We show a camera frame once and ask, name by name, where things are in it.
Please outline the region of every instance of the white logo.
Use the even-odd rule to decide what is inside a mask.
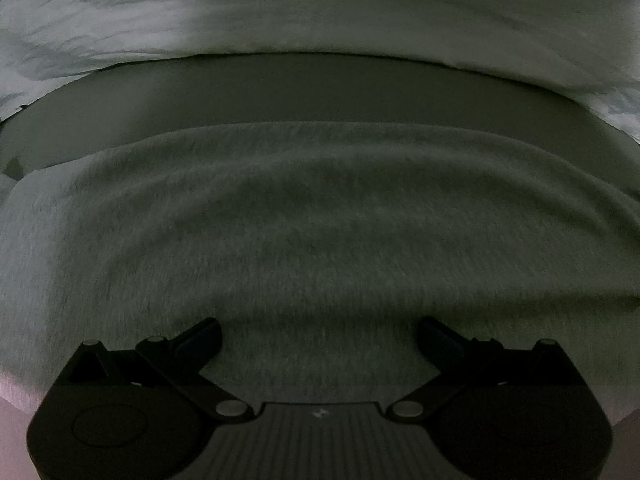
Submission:
[[[324,408],[320,408],[317,412],[311,412],[311,415],[313,415],[315,418],[323,418],[324,416],[327,416],[329,414],[330,413]]]

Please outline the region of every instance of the gray fabric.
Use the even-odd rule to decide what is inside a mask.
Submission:
[[[207,316],[225,341],[203,375],[256,409],[408,393],[438,373],[424,315],[555,338],[612,422],[640,405],[640,203],[517,140],[192,128],[27,174],[0,225],[0,395],[26,413],[84,339],[132,348]]]

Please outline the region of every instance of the gray blanket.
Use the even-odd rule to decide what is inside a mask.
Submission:
[[[536,147],[408,124],[192,128],[0,190],[0,396],[33,414],[76,347],[217,317],[202,374],[263,400],[395,397],[431,315],[557,339],[615,423],[640,406],[640,203]]]

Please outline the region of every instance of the white sheet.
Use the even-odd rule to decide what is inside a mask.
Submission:
[[[640,203],[507,137],[409,124],[192,128],[11,186],[0,396],[33,414],[85,339],[220,320],[203,375],[384,408],[437,375],[412,322],[557,339],[612,424],[640,407]]]
[[[640,0],[0,0],[0,120],[117,63],[297,51],[532,82],[640,142]]]

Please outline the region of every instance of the wrinkled white cloth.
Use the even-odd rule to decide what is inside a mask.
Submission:
[[[0,0],[0,120],[118,63],[337,52],[533,83],[640,142],[640,0]]]
[[[612,423],[640,406],[640,202],[539,148],[420,126],[167,132],[4,178],[0,396],[33,414],[88,338],[223,328],[203,375],[382,405],[438,374],[413,323],[554,338]]]

